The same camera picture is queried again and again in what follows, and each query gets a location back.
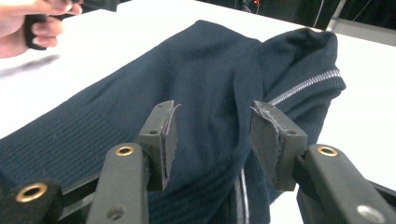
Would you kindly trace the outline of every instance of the navy blue cloth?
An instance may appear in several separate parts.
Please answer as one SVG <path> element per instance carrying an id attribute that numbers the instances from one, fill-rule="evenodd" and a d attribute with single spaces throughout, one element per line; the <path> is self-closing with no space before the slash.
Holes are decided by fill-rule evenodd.
<path id="1" fill-rule="evenodd" d="M 176 157 L 165 192 L 148 197 L 150 223 L 214 223 L 244 166 L 250 223 L 268 222 L 277 193 L 251 153 L 250 107 L 273 102 L 316 142 L 345 88 L 325 76 L 337 75 L 336 51 L 332 33 L 301 29 L 262 43 L 198 21 L 2 139 L 0 182 L 51 177 L 65 187 L 99 172 L 156 104 L 175 100 Z"/>

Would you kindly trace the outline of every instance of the fabric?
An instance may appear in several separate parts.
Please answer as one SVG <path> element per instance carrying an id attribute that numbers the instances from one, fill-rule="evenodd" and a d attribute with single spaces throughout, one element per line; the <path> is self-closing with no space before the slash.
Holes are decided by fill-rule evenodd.
<path id="1" fill-rule="evenodd" d="M 51 177 L 65 187 L 99 172 L 156 104 L 175 100 L 176 157 L 165 192 L 149 194 L 150 223 L 215 223 L 244 166 L 250 223 L 269 222 L 277 194 L 250 150 L 250 107 L 276 105 L 316 142 L 345 88 L 336 51 L 332 33 L 301 29 L 262 43 L 198 21 L 0 140 L 0 182 Z"/>

